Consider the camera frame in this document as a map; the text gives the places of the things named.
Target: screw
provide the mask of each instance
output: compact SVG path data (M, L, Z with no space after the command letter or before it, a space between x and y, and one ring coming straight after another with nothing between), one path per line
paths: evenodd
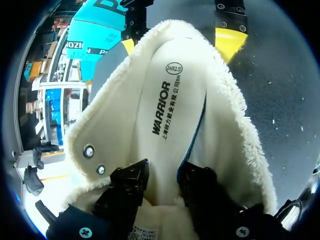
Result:
M223 22L221 23L221 27L226 28L227 26L228 26L228 24L227 24L225 21L223 21Z
M104 174L105 173L105 166L103 164L99 165L96 168L96 173L99 174L99 175Z
M235 234L239 238L246 238L249 236L249 232L249 228L247 228L246 226L241 226L235 231Z
M243 26L243 25L240 25L239 29L240 29L241 32L247 31L247 28L245 26Z
M83 227L79 230L79 235L84 239L89 239L92 237L92 231L90 228Z
M94 156L95 154L95 150L94 150L94 147L93 146L86 146L83 150L83 155L87 158L87 159L90 159Z
M241 14L245 12L245 10L242 7L239 7L239 6L236 7L236 11L238 13L241 13Z
M226 6L223 5L222 3L217 4L216 7L217 7L218 9L220 9L220 10L223 10L223 9L226 8Z

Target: metal eyelet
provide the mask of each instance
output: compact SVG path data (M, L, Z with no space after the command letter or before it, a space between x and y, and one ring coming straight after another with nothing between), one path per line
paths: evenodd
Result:
M103 175L105 173L105 165L98 165L98 167L96 168L96 173L100 176Z
M95 154L95 149L93 146L91 145L87 145L84 149L83 149L83 155L87 158L90 159L94 156Z

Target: insole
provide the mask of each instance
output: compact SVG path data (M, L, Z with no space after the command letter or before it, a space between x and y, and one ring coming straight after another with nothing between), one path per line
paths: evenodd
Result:
M173 39L149 62L129 163L149 160L144 197L152 205L173 205L179 196L177 170L193 142L206 99L207 65L201 51L194 39Z

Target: teal box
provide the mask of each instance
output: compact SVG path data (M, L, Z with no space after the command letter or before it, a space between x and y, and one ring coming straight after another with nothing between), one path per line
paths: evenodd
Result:
M81 60L80 61L80 69L81 69L81 76L82 81L87 82L94 78L95 68L96 68L95 61L87 61Z
M67 36L67 58L97 62L121 41L125 11L121 0L88 0L73 17Z

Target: white tag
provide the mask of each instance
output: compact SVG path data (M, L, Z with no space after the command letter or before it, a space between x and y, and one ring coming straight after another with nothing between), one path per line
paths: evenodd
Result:
M157 240L157 231L146 229L143 227L133 226L132 232L128 236L128 240Z

